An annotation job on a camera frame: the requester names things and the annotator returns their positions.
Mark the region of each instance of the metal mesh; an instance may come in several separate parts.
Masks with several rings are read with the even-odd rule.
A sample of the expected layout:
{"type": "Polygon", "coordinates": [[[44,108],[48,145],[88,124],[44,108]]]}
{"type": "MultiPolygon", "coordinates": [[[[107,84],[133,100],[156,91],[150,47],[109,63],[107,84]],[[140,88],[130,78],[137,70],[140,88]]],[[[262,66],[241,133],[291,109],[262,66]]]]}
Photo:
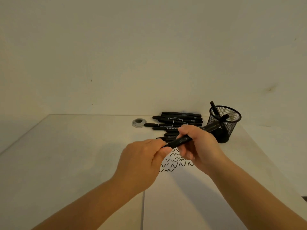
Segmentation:
{"type": "MultiPolygon", "coordinates": [[[[220,116],[223,116],[225,114],[229,115],[229,118],[224,121],[224,124],[228,130],[228,135],[230,136],[237,122],[241,120],[241,114],[237,112],[235,109],[232,109],[227,106],[216,106],[216,107],[217,110],[219,111],[220,116]]],[[[207,124],[213,123],[217,120],[212,108],[210,108],[209,112],[210,112],[210,117],[207,124]]]]}

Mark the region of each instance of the hand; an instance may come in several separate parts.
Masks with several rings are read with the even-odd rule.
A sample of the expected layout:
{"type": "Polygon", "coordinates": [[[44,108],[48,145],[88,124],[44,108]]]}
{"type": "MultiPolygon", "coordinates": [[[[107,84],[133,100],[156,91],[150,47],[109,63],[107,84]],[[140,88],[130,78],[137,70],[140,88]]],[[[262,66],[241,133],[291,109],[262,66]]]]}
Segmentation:
{"type": "Polygon", "coordinates": [[[133,196],[149,188],[159,174],[164,158],[172,151],[162,139],[133,142],[123,150],[113,181],[133,196]]]}
{"type": "Polygon", "coordinates": [[[193,125],[182,125],[178,128],[179,137],[190,136],[193,140],[178,147],[180,155],[191,160],[194,165],[208,174],[211,165],[218,163],[220,159],[226,158],[215,137],[199,127],[193,125]]]}

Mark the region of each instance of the black mesh pen holder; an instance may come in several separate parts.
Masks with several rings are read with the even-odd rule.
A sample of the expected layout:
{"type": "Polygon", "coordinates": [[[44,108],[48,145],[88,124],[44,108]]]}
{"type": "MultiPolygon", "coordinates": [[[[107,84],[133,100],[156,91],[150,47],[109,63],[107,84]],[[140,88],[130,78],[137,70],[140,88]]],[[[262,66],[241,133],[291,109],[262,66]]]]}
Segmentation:
{"type": "MultiPolygon", "coordinates": [[[[211,134],[214,135],[217,142],[226,143],[229,140],[229,137],[233,129],[235,128],[237,122],[241,120],[242,116],[238,111],[227,106],[216,106],[216,108],[219,111],[220,116],[228,114],[229,118],[223,122],[225,124],[226,129],[220,127],[212,131],[211,134]]],[[[210,112],[210,117],[207,124],[217,121],[217,118],[212,110],[212,107],[210,108],[209,112],[210,112]]]]}

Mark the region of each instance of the pile of black markers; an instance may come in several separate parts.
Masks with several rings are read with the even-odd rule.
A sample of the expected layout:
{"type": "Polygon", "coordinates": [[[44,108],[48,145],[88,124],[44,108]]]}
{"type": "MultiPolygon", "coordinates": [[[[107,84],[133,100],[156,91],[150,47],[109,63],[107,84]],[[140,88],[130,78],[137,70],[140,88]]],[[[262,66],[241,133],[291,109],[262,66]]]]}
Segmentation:
{"type": "Polygon", "coordinates": [[[179,135],[178,127],[183,124],[191,124],[201,127],[203,118],[199,114],[181,113],[181,112],[162,112],[161,116],[153,116],[153,119],[160,123],[146,123],[145,127],[153,127],[153,130],[166,131],[163,137],[158,137],[166,142],[170,142],[179,135]]]}

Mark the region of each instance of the forearm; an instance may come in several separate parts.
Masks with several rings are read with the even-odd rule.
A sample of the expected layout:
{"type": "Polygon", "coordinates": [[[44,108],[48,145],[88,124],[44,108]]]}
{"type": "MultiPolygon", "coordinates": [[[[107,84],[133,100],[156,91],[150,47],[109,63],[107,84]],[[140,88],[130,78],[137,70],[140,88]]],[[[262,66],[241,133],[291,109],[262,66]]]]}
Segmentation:
{"type": "Polygon", "coordinates": [[[249,230],[307,229],[307,222],[227,157],[209,176],[249,230]]]}
{"type": "Polygon", "coordinates": [[[118,182],[109,180],[53,214],[33,230],[96,230],[132,197],[118,182]]]}

